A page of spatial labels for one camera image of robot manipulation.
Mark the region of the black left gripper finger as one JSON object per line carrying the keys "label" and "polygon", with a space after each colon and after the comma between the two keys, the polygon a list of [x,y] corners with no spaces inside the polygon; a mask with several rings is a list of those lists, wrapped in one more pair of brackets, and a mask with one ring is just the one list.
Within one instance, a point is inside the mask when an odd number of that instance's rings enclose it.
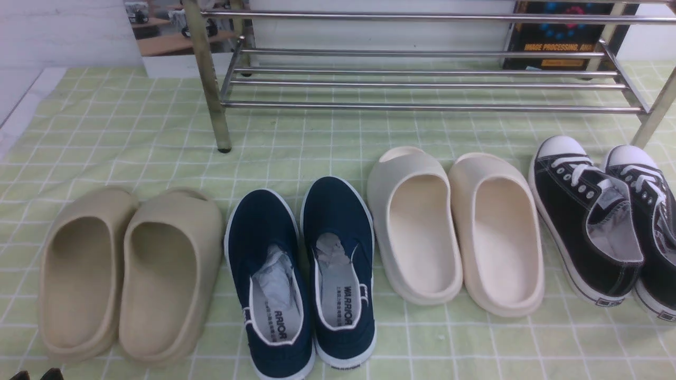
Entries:
{"label": "black left gripper finger", "polygon": [[40,378],[40,380],[64,380],[60,368],[50,368]]}
{"label": "black left gripper finger", "polygon": [[25,370],[15,373],[10,380],[31,380],[31,376]]}

